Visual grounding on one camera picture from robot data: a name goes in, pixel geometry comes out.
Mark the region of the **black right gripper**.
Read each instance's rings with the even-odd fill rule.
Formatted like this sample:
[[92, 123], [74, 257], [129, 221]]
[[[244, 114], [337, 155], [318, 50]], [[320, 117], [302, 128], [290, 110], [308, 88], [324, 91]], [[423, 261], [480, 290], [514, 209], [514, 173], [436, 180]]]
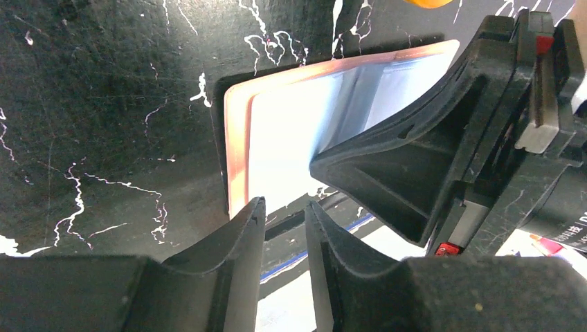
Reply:
[[492, 255], [516, 230], [586, 249], [586, 117], [575, 26], [488, 16], [407, 107], [319, 153], [311, 175], [429, 255]]

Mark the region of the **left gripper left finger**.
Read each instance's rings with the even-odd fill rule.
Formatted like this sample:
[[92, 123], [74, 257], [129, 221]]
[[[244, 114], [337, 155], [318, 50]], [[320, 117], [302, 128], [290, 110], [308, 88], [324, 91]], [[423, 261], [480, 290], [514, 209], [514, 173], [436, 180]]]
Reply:
[[146, 256], [1, 260], [2, 331], [253, 331], [265, 200], [158, 262]]

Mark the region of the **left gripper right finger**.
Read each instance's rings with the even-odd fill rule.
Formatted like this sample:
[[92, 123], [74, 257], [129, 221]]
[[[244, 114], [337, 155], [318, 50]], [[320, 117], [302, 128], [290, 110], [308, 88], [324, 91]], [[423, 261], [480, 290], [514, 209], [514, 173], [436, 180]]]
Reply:
[[549, 257], [391, 259], [305, 207], [319, 331], [585, 331], [586, 280]]

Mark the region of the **pink leather card holder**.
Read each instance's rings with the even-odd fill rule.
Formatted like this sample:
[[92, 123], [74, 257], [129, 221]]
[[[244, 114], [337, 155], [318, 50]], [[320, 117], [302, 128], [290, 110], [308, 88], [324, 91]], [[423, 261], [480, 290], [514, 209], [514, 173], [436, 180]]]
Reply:
[[422, 96], [459, 47], [452, 39], [346, 57], [230, 87], [224, 94], [229, 215], [255, 196], [265, 197], [273, 212], [319, 188], [311, 159]]

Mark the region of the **yellow tape measure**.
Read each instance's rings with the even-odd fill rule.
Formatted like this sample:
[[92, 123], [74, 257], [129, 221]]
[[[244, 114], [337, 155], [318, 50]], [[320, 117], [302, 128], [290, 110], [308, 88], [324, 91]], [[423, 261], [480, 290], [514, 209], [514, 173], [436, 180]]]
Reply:
[[405, 0], [405, 2], [413, 4], [423, 9], [436, 9], [451, 3], [453, 0]]

